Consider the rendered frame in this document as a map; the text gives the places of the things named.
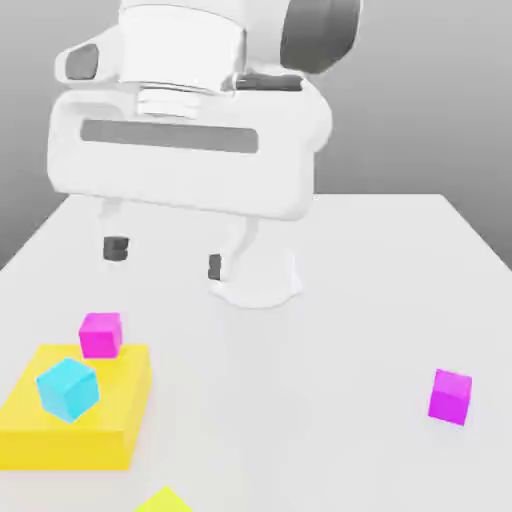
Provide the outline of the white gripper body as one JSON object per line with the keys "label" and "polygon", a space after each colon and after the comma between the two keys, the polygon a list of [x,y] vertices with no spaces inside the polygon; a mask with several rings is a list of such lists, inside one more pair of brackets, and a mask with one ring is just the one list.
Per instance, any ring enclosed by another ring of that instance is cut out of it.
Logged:
{"label": "white gripper body", "polygon": [[267,219],[307,212],[314,155],[332,129],[318,90],[208,97],[194,120],[134,107],[116,90],[58,98],[47,151],[56,191]]}

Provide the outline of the small magenta cube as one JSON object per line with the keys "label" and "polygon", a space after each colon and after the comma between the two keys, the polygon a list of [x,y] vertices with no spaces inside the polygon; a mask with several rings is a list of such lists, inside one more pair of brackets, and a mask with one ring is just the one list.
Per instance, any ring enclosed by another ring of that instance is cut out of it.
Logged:
{"label": "small magenta cube", "polygon": [[79,329],[79,338],[84,358],[117,358],[122,345],[120,314],[88,313]]}

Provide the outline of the small cyan cube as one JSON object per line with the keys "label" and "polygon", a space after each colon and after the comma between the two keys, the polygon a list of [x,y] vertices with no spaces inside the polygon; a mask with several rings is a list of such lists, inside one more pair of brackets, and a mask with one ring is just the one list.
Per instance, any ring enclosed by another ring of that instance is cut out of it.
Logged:
{"label": "small cyan cube", "polygon": [[57,362],[35,383],[43,410],[66,423],[74,423],[100,397],[96,370],[72,358]]}

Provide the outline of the small yellow cube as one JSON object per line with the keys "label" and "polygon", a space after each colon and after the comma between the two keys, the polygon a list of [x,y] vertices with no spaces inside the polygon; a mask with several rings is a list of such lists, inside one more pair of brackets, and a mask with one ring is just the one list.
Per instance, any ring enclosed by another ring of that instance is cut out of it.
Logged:
{"label": "small yellow cube", "polygon": [[193,512],[193,510],[168,486],[165,486],[140,504],[134,512]]}

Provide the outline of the small purple cube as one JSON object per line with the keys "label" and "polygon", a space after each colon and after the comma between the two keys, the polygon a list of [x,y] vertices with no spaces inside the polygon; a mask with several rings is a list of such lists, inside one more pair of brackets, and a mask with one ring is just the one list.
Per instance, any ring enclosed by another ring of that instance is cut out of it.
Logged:
{"label": "small purple cube", "polygon": [[437,369],[430,396],[428,416],[464,426],[472,392],[470,376]]}

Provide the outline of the large yellow box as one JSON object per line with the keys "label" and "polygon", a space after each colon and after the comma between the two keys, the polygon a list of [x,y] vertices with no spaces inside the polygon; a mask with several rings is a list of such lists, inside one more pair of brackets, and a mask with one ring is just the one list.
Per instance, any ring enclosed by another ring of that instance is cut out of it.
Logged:
{"label": "large yellow box", "polygon": [[[99,401],[67,423],[46,412],[36,378],[65,358],[95,370]],[[152,382],[149,347],[115,359],[82,358],[77,345],[41,345],[0,407],[1,470],[127,470]]]}

